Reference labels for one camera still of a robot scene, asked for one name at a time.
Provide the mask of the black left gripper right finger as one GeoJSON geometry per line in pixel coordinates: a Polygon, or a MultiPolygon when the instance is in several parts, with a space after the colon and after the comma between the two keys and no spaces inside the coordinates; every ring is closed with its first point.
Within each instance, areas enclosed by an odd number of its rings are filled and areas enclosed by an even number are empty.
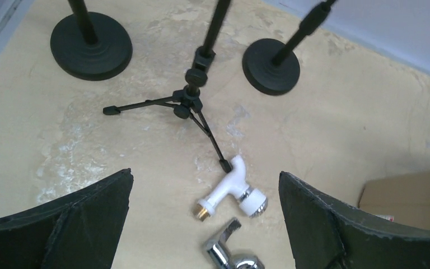
{"type": "Polygon", "coordinates": [[[430,230],[364,212],[286,171],[278,192],[296,268],[430,268],[430,230]]]}

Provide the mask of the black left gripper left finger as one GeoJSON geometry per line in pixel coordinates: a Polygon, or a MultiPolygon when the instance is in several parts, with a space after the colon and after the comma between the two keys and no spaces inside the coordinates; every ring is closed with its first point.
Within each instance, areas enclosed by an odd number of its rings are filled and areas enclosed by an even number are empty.
{"type": "Polygon", "coordinates": [[[129,210],[130,169],[0,218],[0,268],[110,268],[129,210]]]}

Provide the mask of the black tripod microphone stand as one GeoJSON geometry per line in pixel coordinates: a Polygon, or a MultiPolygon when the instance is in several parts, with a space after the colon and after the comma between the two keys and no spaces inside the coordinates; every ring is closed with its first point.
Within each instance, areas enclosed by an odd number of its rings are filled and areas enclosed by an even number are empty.
{"type": "Polygon", "coordinates": [[[144,102],[125,106],[107,106],[102,110],[105,115],[118,115],[126,110],[138,109],[151,105],[173,108],[173,112],[178,118],[190,118],[207,135],[218,155],[222,170],[225,173],[230,173],[232,171],[232,166],[223,156],[202,113],[203,103],[200,99],[200,88],[207,83],[207,73],[216,56],[213,48],[230,5],[231,0],[219,0],[217,2],[203,45],[196,49],[192,66],[185,73],[186,86],[184,86],[183,89],[174,91],[169,97],[146,100],[144,102]]]}

